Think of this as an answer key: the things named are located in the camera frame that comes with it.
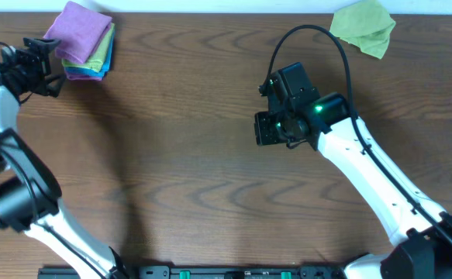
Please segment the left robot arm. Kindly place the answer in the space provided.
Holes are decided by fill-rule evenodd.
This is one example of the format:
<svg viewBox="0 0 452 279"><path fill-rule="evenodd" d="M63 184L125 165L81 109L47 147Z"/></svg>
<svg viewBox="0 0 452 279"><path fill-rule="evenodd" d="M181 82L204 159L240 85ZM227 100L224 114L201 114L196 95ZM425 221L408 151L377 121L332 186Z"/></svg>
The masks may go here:
<svg viewBox="0 0 452 279"><path fill-rule="evenodd" d="M17 115L31 95L56 98L66 79L52 74L59 40L24 38L1 45L0 229L12 228L48 246L80 278L128 278L117 252L87 232L67 210L57 179L17 132Z"/></svg>

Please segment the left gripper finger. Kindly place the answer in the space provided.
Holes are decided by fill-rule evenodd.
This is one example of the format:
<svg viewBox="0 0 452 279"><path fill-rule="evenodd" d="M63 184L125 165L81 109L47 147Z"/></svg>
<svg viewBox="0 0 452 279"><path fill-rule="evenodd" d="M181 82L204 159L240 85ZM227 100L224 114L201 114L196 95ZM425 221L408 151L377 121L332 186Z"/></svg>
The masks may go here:
<svg viewBox="0 0 452 279"><path fill-rule="evenodd" d="M51 77L47 77L45 80L46 96L57 98L65 81L65 74L56 74Z"/></svg>
<svg viewBox="0 0 452 279"><path fill-rule="evenodd" d="M48 40L28 37L24 37L23 42L29 50L39 54L49 54L61 44L61 40L58 39Z"/></svg>

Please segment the purple microfiber cloth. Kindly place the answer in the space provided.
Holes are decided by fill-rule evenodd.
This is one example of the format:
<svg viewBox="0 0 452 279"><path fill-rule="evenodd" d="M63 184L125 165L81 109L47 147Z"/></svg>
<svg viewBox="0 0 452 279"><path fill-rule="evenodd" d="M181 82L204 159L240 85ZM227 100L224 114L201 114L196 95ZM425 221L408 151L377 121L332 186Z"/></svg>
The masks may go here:
<svg viewBox="0 0 452 279"><path fill-rule="evenodd" d="M83 64L100 44L111 24L111 16L69 1L43 38L60 40L56 48L57 57Z"/></svg>

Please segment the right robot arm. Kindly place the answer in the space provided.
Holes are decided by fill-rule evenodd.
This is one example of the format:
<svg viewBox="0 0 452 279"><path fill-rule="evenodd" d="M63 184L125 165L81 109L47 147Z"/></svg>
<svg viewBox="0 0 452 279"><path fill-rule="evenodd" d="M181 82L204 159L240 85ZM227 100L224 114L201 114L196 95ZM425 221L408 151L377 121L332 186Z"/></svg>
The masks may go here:
<svg viewBox="0 0 452 279"><path fill-rule="evenodd" d="M346 263L345 278L452 278L452 214L420 191L375 142L351 98L308 91L262 96L267 111L255 115L257 145L309 143L357 189L394 247Z"/></svg>

